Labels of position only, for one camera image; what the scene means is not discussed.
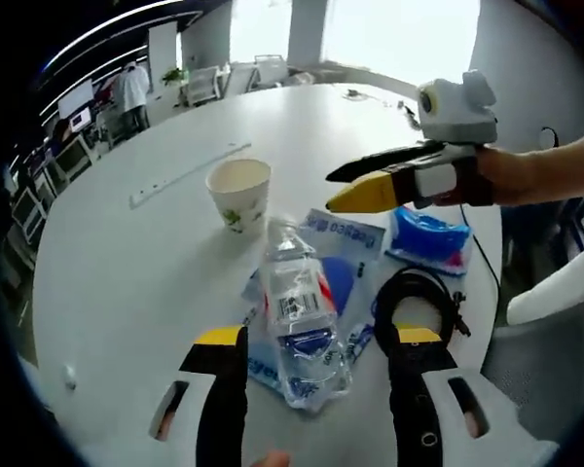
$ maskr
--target white paper cup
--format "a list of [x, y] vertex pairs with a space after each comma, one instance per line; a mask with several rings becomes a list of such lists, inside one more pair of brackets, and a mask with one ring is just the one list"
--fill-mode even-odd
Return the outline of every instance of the white paper cup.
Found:
[[255, 159], [236, 159], [217, 166], [205, 179], [223, 222], [236, 234], [264, 229], [271, 167]]

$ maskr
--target white chair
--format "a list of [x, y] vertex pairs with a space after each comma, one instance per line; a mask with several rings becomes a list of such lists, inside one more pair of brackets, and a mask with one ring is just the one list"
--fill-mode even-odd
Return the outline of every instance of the white chair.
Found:
[[54, 165], [63, 182], [69, 184], [96, 159], [82, 134], [79, 134], [55, 157]]
[[21, 227], [26, 243], [31, 244], [32, 238], [48, 218], [46, 210], [29, 188], [24, 189], [13, 206], [13, 219]]
[[223, 91], [223, 97], [226, 99], [249, 92], [251, 84], [257, 78], [255, 63], [232, 63], [231, 70]]
[[290, 75], [288, 64], [281, 55], [255, 55], [255, 63], [262, 87], [280, 83]]
[[221, 97], [218, 75], [218, 66], [202, 68], [191, 73], [188, 82], [188, 103], [191, 107]]

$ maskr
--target white round table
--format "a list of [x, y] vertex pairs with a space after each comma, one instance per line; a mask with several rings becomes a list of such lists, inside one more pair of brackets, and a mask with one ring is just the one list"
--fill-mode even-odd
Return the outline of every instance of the white round table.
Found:
[[[368, 96], [351, 100], [347, 89]], [[324, 181], [331, 170], [421, 138], [396, 108], [400, 99], [415, 108], [365, 85], [265, 90], [211, 103], [134, 137], [60, 195], [39, 248], [33, 325], [45, 395], [77, 447], [94, 460], [132, 466], [194, 461], [149, 436], [152, 414], [195, 338], [241, 319], [238, 297], [263, 247], [224, 231], [204, 185], [214, 165], [207, 162], [250, 143], [248, 153], [273, 168], [269, 213], [302, 220], [342, 187]], [[130, 208], [130, 195], [196, 167]], [[462, 222], [457, 208], [428, 211]], [[499, 275], [499, 209], [466, 212]], [[388, 224], [386, 214], [346, 217]], [[464, 289], [461, 313], [472, 336], [455, 333], [450, 349], [461, 367], [479, 370], [497, 296], [477, 249]], [[75, 375], [73, 391], [65, 365]], [[292, 453], [294, 465], [395, 465], [386, 360], [375, 342], [353, 378], [351, 393], [317, 416], [288, 408], [250, 380], [244, 463], [278, 448]], [[190, 393], [189, 386], [185, 397]]]

